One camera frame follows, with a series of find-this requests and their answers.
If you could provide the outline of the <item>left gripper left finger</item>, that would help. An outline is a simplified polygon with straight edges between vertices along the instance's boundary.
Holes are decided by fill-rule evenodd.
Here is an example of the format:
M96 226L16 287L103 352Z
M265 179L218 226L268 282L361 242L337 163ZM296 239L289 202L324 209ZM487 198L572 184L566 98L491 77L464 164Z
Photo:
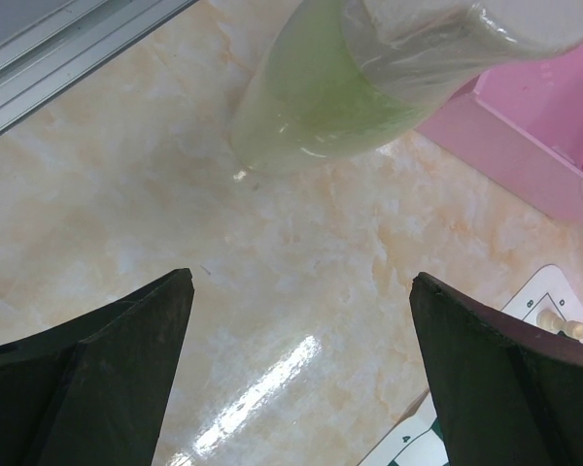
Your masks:
M189 269L0 346L0 465L149 465L193 302Z

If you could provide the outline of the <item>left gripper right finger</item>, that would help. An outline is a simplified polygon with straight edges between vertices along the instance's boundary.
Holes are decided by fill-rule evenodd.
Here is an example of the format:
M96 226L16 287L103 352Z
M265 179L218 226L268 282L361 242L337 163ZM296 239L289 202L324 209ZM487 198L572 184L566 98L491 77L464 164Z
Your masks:
M583 465L583 344L428 273L409 297L452 465Z

